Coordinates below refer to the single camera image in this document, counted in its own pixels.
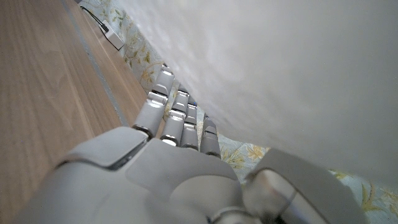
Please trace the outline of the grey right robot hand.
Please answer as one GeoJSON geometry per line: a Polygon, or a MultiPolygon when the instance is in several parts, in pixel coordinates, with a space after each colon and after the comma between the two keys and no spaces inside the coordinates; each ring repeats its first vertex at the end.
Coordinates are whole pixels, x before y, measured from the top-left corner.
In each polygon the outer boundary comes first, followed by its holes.
{"type": "Polygon", "coordinates": [[[241,184],[221,159],[216,126],[197,133],[194,99],[179,88],[160,122],[174,75],[163,65],[130,128],[72,149],[16,223],[365,223],[349,187],[278,149],[241,184]]]}

